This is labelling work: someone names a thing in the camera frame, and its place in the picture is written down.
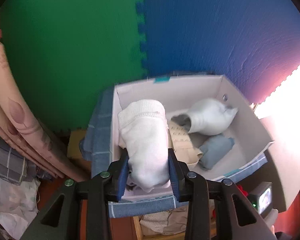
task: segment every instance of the beige curtain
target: beige curtain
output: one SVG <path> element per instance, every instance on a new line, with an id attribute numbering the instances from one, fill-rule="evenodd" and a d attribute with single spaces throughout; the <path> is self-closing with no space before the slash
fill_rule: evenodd
<path id="1" fill-rule="evenodd" d="M 68 160 L 65 150 L 47 132 L 24 101 L 0 43 L 0 136 L 55 178 L 67 175 L 75 181 L 89 179 L 84 171 Z"/>

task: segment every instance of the triangular cutout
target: triangular cutout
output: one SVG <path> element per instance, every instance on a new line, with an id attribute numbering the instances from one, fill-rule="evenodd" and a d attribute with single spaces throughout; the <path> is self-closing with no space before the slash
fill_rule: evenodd
<path id="1" fill-rule="evenodd" d="M 56 228 L 59 224 L 64 195 L 60 195 L 41 220 L 41 224 Z"/>
<path id="2" fill-rule="evenodd" d="M 237 195 L 233 195 L 232 198 L 234 201 L 235 212 L 237 214 L 239 226 L 244 227 L 246 225 L 256 223 L 257 222 L 256 218 L 246 207 L 243 201 Z"/>

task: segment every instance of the white sock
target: white sock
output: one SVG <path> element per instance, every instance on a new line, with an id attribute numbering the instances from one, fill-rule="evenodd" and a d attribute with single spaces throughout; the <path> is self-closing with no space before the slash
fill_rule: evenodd
<path id="1" fill-rule="evenodd" d="M 168 125 L 156 100 L 133 102 L 118 114 L 119 131 L 127 147 L 129 179 L 145 192 L 170 186 Z"/>

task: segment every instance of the metal grommet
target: metal grommet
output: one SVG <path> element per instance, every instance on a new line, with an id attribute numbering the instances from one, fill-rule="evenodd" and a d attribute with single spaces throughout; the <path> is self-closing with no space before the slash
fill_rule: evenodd
<path id="1" fill-rule="evenodd" d="M 103 172 L 100 173 L 100 176 L 102 178 L 107 178 L 107 177 L 110 176 L 110 172 L 109 171 L 103 171 Z"/>
<path id="2" fill-rule="evenodd" d="M 197 176 L 197 174 L 194 171 L 189 171 L 187 173 L 187 176 L 191 179 L 194 179 Z"/>
<path id="3" fill-rule="evenodd" d="M 227 94 L 224 94 L 223 97 L 222 97 L 222 99 L 223 99 L 223 101 L 226 102 L 226 101 L 228 100 L 228 95 L 227 95 Z"/>
<path id="4" fill-rule="evenodd" d="M 231 179 L 224 179 L 223 184 L 225 184 L 226 186 L 231 186 L 232 185 L 232 180 Z"/>
<path id="5" fill-rule="evenodd" d="M 67 180 L 65 181 L 65 185 L 66 185 L 67 187 L 72 186 L 73 183 L 74 183 L 74 181 L 73 181 L 72 179 L 67 179 Z"/>

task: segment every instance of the green wall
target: green wall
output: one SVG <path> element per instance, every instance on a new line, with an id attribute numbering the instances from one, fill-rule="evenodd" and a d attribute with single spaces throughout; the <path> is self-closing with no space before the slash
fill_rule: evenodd
<path id="1" fill-rule="evenodd" d="M 52 130 L 87 127 L 101 90 L 141 78 L 135 2 L 6 0 L 2 6 L 13 76 L 34 115 Z"/>

